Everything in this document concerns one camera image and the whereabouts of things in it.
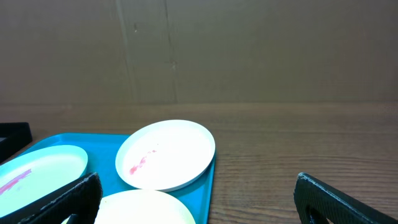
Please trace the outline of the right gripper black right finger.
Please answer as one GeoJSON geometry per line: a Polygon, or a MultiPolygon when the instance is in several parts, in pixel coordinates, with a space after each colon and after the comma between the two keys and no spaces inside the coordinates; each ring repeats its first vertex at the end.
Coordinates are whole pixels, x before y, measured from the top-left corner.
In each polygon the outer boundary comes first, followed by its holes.
{"type": "Polygon", "coordinates": [[[294,202],[305,224],[397,224],[396,219],[304,172],[297,176],[294,202]]]}

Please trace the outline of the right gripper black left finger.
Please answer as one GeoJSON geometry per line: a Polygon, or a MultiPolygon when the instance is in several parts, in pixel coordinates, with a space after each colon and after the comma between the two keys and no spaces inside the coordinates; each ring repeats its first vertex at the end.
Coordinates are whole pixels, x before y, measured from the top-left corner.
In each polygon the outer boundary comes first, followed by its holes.
{"type": "Polygon", "coordinates": [[[100,177],[90,172],[2,217],[1,224],[93,224],[102,196],[100,177]]]}

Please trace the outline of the light blue plate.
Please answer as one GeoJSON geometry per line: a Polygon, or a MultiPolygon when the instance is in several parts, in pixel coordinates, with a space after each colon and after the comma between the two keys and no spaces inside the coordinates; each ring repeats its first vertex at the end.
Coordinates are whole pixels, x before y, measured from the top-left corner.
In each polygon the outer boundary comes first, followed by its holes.
{"type": "Polygon", "coordinates": [[[88,155],[78,146],[50,146],[1,165],[1,217],[52,193],[86,173],[88,155]]]}

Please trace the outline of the yellow plate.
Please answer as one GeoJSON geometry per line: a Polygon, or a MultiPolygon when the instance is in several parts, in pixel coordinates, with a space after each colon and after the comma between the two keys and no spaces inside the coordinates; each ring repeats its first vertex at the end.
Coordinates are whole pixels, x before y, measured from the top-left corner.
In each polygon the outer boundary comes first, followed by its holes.
{"type": "Polygon", "coordinates": [[[101,199],[95,224],[195,224],[177,198],[156,190],[127,190],[101,199]]]}

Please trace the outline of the teal plastic tray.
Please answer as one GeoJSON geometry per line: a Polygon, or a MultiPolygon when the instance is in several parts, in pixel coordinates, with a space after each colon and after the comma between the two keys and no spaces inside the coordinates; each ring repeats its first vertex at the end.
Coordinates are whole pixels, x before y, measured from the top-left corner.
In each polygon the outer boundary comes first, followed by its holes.
{"type": "MultiPolygon", "coordinates": [[[[23,154],[50,146],[78,146],[88,155],[86,170],[99,174],[103,195],[108,196],[133,189],[119,177],[115,166],[116,154],[127,138],[125,134],[61,133],[31,145],[23,154]]],[[[198,224],[208,223],[215,163],[212,160],[201,177],[188,186],[169,192],[189,209],[198,224]]]]}

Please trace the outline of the black tray with water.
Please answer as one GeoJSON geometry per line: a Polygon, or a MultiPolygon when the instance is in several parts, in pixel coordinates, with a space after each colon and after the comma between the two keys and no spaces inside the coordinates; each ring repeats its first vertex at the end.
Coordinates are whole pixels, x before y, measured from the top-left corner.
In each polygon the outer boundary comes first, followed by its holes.
{"type": "Polygon", "coordinates": [[[32,142],[30,125],[27,122],[1,123],[1,162],[32,142]]]}

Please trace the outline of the white plate with red stain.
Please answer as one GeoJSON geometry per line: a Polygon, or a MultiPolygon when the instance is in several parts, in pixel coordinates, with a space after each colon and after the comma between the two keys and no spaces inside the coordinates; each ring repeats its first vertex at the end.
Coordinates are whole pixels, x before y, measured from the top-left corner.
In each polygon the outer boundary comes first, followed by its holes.
{"type": "Polygon", "coordinates": [[[120,146],[118,176],[137,189],[171,192],[196,181],[216,154],[213,135],[193,121],[171,119],[145,126],[120,146]]]}

